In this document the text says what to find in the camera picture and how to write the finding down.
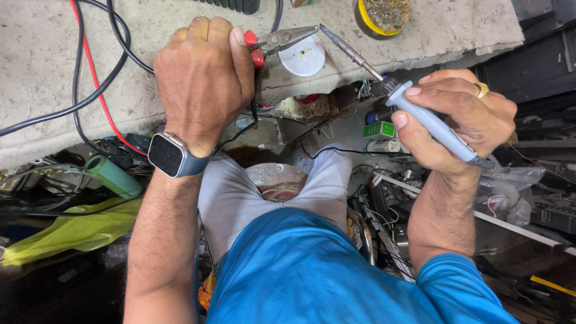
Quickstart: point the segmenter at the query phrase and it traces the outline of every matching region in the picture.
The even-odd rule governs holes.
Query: hand
[[[480,87],[475,82],[479,81],[469,70],[440,70],[420,79],[405,95],[414,104],[449,114],[449,126],[479,156],[487,157],[514,131],[516,104],[492,91],[477,99]],[[475,167],[432,139],[410,113],[397,111],[392,120],[402,144],[423,167],[444,175],[477,174],[471,172]]]
[[[220,17],[196,17],[154,61],[166,131],[196,157],[214,150],[224,129],[254,95],[254,62],[242,28]]]

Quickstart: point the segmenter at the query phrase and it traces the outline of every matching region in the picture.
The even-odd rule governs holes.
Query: fingernail
[[[422,88],[412,87],[412,88],[406,89],[406,95],[408,95],[408,96],[416,96],[416,95],[420,94],[421,92],[422,92]]]
[[[406,117],[406,114],[402,113],[394,114],[392,115],[392,121],[394,122],[394,126],[396,126],[396,129],[401,129],[408,123],[408,117]]]
[[[426,80],[428,80],[430,78],[430,76],[425,76],[423,78],[421,78],[420,80],[418,80],[418,83],[424,82]]]
[[[242,27],[234,27],[234,36],[236,37],[238,44],[246,46],[246,41],[244,40],[244,31],[242,30]]]

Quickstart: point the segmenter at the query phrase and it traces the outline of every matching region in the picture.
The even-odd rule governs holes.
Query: soldering iron
[[[453,129],[448,127],[440,118],[438,118],[430,109],[415,105],[404,97],[404,91],[412,86],[412,81],[398,82],[397,79],[386,77],[384,78],[379,72],[370,66],[366,59],[360,53],[356,52],[350,45],[348,45],[342,38],[331,32],[326,26],[320,24],[320,29],[332,42],[344,51],[353,62],[366,69],[374,76],[380,83],[380,88],[388,97],[386,106],[398,106],[400,109],[405,110],[412,114],[422,126],[424,126],[430,135],[432,135],[440,144],[444,145],[452,153],[464,162],[480,167],[482,169],[493,169],[494,162],[488,161],[483,157],[478,156],[476,151],[466,143]]]

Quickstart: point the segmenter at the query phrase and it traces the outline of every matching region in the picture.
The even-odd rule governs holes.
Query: ring
[[[486,93],[490,92],[490,89],[488,89],[488,86],[486,84],[482,82],[476,82],[474,84],[480,87],[480,94],[476,97],[477,99],[482,98],[483,96],[486,95]]]

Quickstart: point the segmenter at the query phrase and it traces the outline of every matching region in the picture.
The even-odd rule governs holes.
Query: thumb
[[[234,70],[242,90],[242,99],[250,101],[254,96],[254,61],[248,52],[244,31],[240,26],[236,26],[230,31],[230,49]]]
[[[453,160],[452,154],[442,144],[432,139],[428,130],[409,112],[396,111],[392,114],[392,122],[402,144],[423,167],[442,169]]]

